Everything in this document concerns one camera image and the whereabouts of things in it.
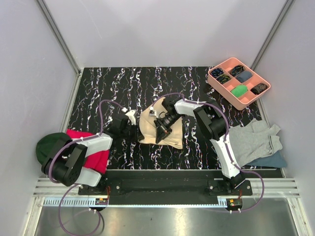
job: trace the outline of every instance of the beige cloth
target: beige cloth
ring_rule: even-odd
[[[166,112],[165,108],[162,106],[162,101],[164,97],[161,98],[154,104],[154,110],[159,115],[161,112]],[[157,128],[154,124],[156,117],[149,116],[150,107],[144,110],[140,115],[139,127],[144,139],[139,141],[142,144],[156,144],[156,134]],[[183,149],[183,129],[182,129],[182,118],[179,118],[172,126],[172,133],[167,136],[164,140],[158,143],[158,145],[170,145],[177,149]]]

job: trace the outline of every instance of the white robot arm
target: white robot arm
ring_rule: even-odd
[[[136,129],[136,110],[130,110],[125,114],[113,117],[105,133],[91,138],[81,138],[82,141],[70,145],[57,157],[52,167],[52,178],[71,186],[74,183],[97,186],[101,174],[92,169],[83,167],[85,158],[100,152],[109,150],[113,140],[130,136],[130,132]],[[78,139],[60,138],[42,164],[42,172],[48,175],[50,164],[58,151],[71,141]]]
[[[222,174],[225,180],[229,182],[230,188],[235,189],[244,182],[245,178],[243,178],[240,171],[235,167],[237,161],[232,151],[229,135],[227,135],[224,141],[226,126],[220,113],[209,106],[199,105],[197,102],[189,103],[188,100],[184,101],[180,98],[165,98],[162,105],[167,110],[167,113],[163,118],[157,118],[155,120],[157,127],[157,144],[172,132],[171,126],[180,116],[187,115],[194,117],[203,135],[209,138],[213,144],[221,163]],[[228,146],[233,161],[231,161],[228,155],[225,144]]]

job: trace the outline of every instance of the pink tray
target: pink tray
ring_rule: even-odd
[[[235,79],[229,72],[237,65],[243,65],[245,67],[245,70],[252,73],[252,77],[249,78],[244,83],[239,82],[237,79]],[[214,77],[211,76],[211,71],[221,68],[223,72],[228,75],[230,78],[232,78],[230,81],[226,82],[225,84],[220,84]],[[259,95],[255,95],[251,92],[251,89],[258,85],[259,83],[264,83],[268,86],[268,88],[260,93]],[[249,104],[256,101],[258,98],[260,98],[267,90],[270,89],[271,85],[266,80],[261,78],[259,75],[257,75],[254,71],[249,69],[244,63],[242,63],[237,58],[229,58],[228,60],[222,62],[221,64],[217,65],[216,67],[210,69],[208,71],[208,84],[210,84],[216,91],[218,91],[229,103],[231,103],[237,110],[242,110],[246,108]],[[238,85],[246,85],[248,88],[248,91],[242,95],[241,97],[235,97],[231,90],[234,89]]]

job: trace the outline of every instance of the gray wall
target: gray wall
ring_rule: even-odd
[[[252,64],[285,0],[45,0],[80,67]]]
[[[294,177],[315,232],[315,1],[295,1],[257,72],[271,83],[263,104],[278,124],[286,174]]]
[[[58,132],[74,72],[34,0],[0,2],[0,235],[21,235],[40,174],[35,146]]]

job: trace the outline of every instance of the metal floor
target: metal floor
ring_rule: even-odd
[[[244,199],[243,208],[254,204]],[[98,218],[82,207],[63,207],[62,220],[74,234],[91,232]],[[228,214],[200,208],[108,208],[103,210],[97,236],[297,236],[289,205],[285,199],[263,199],[249,212]],[[65,236],[59,227],[58,208],[44,207],[36,236]]]

